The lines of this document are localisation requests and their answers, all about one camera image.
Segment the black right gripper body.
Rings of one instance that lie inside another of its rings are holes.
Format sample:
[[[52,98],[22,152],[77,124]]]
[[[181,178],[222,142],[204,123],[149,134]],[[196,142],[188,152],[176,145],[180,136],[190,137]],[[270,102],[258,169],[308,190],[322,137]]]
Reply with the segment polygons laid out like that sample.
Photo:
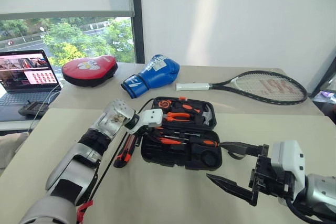
[[[252,189],[249,204],[257,205],[258,194],[263,193],[281,199],[293,200],[293,173],[276,173],[268,155],[268,145],[263,145],[257,157],[255,168],[251,171],[249,187]]]

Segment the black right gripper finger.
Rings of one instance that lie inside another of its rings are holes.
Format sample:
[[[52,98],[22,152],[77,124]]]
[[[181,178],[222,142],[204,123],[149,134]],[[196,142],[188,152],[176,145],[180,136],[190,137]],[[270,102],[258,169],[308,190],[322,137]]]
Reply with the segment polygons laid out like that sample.
[[[245,189],[238,186],[236,182],[217,175],[207,173],[206,177],[225,192],[248,202],[252,206],[257,205],[259,191]]]
[[[220,147],[227,150],[233,159],[243,159],[246,155],[257,157],[263,153],[263,146],[250,145],[242,142],[222,142]]]

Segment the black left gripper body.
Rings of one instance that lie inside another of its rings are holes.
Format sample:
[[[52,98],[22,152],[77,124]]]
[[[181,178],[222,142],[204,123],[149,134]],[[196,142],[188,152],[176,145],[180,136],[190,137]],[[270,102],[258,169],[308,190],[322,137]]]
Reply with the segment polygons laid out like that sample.
[[[152,128],[148,128],[148,127],[141,127],[139,129],[139,135],[142,137],[146,137],[148,139],[150,139],[151,141],[157,141],[158,137],[155,134],[155,130]]]

